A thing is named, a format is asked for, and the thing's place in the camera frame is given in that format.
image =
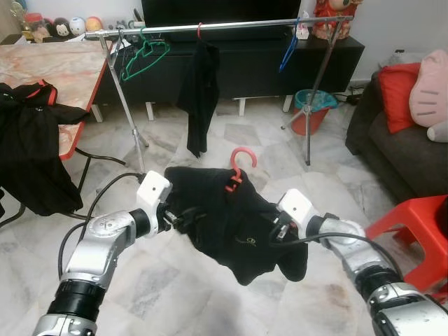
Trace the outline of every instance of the television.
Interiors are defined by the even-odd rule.
[[[199,22],[245,22],[296,18],[300,0],[141,0],[147,27],[196,25]],[[277,39],[285,27],[205,31],[208,40]],[[171,33],[171,39],[191,39],[190,32]]]

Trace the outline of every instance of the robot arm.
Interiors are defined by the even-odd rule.
[[[39,319],[35,336],[95,336],[99,306],[115,271],[118,256],[136,238],[155,236],[160,202],[171,186],[160,174],[150,171],[137,191],[139,209],[99,216],[88,224],[60,279],[55,299]]]
[[[176,227],[197,218],[194,209],[177,218],[166,204],[161,204],[170,190],[167,179],[150,171],[137,191],[139,209],[100,216],[89,222],[62,275],[55,299],[47,314],[39,319],[33,336],[95,336],[99,306],[120,253],[136,238],[153,237],[170,225]],[[297,225],[299,239],[329,232],[365,236],[355,222],[335,216],[320,217],[312,203],[295,189],[283,196],[278,208],[279,218],[284,221],[278,239],[286,233],[291,221]],[[448,312],[403,282],[390,260],[370,244],[348,237],[325,237],[319,242],[342,260],[348,277],[367,302],[378,336],[424,333],[438,336],[448,330]]]
[[[278,209],[293,221],[299,239],[320,234],[348,233],[365,237],[362,227],[333,215],[320,217],[311,202],[290,189]],[[341,259],[347,276],[367,303],[377,336],[442,335],[448,330],[448,311],[429,295],[405,283],[390,260],[366,241],[349,237],[325,237],[319,242]]]

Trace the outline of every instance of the red hanger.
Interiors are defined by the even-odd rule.
[[[202,40],[202,38],[201,38],[201,25],[202,25],[202,22],[199,22],[199,24],[197,25],[197,37],[198,37],[199,40]]]
[[[252,158],[252,167],[257,167],[257,157],[255,155],[255,153],[250,150],[249,148],[246,147],[238,147],[236,149],[233,150],[232,155],[230,156],[230,164],[232,165],[232,168],[235,170],[235,172],[237,173],[236,175],[232,176],[230,179],[235,181],[236,183],[233,183],[233,185],[230,186],[226,186],[225,189],[229,192],[232,193],[236,188],[237,185],[240,184],[242,182],[241,180],[241,170],[240,168],[238,168],[236,162],[235,162],[235,157],[237,156],[237,154],[239,152],[245,152],[248,153],[251,158]]]

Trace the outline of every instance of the green hanger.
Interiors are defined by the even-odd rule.
[[[140,29],[140,37],[144,41],[143,46],[137,51],[135,56],[127,63],[127,66],[125,67],[125,70],[123,71],[123,74],[121,75],[121,78],[124,81],[128,81],[129,79],[141,74],[142,72],[145,72],[146,70],[152,68],[157,62],[159,62],[168,52],[169,52],[169,44],[165,42],[150,42],[148,41],[145,36],[143,35],[142,29]],[[140,55],[145,58],[147,56],[150,56],[154,53],[154,46],[164,46],[164,52],[151,64],[149,64],[147,67],[138,70],[136,73],[131,74],[132,65],[134,62],[140,57]]]

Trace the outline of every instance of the clothes hanger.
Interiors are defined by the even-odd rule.
[[[291,58],[291,56],[294,53],[295,46],[297,45],[297,41],[298,41],[298,38],[295,35],[295,33],[297,31],[297,26],[299,25],[299,21],[300,21],[300,16],[297,16],[297,20],[295,21],[295,26],[294,26],[293,38],[291,39],[289,47],[286,50],[285,55],[283,56],[283,60],[281,61],[281,64],[279,67],[279,72],[282,72],[283,69],[285,69],[287,63],[289,62],[289,59]]]
[[[202,25],[202,22],[199,22],[199,24],[197,25],[197,38],[199,40],[202,40],[202,37],[201,37],[201,25]]]
[[[250,150],[249,148],[246,148],[246,147],[238,147],[238,148],[234,149],[232,152],[232,155],[230,156],[230,164],[232,165],[232,168],[235,170],[236,174],[234,176],[232,176],[230,179],[236,183],[232,183],[232,186],[227,185],[225,187],[225,189],[229,193],[233,193],[235,191],[235,189],[237,188],[237,186],[239,184],[241,184],[241,182],[243,181],[241,179],[241,169],[238,168],[237,163],[235,162],[235,157],[237,156],[237,154],[239,152],[248,153],[252,158],[252,167],[257,167],[257,157],[252,150]]]
[[[145,38],[145,36],[143,35],[142,31],[143,31],[143,27],[140,28],[140,37],[141,37],[141,40],[143,41],[143,46],[136,52],[135,56],[133,56],[133,58],[127,63],[127,66],[125,67],[125,70],[123,71],[123,73],[121,75],[121,78],[124,81],[128,81],[129,79],[154,67],[154,65],[156,65],[170,50],[169,44],[165,43],[164,41],[153,41],[153,42],[148,41]],[[134,62],[137,61],[140,56],[142,58],[145,58],[147,56],[152,55],[155,51],[154,47],[157,47],[157,46],[163,46],[164,52],[148,66],[144,67],[143,69],[138,70],[136,73],[131,73],[132,65],[134,65]]]

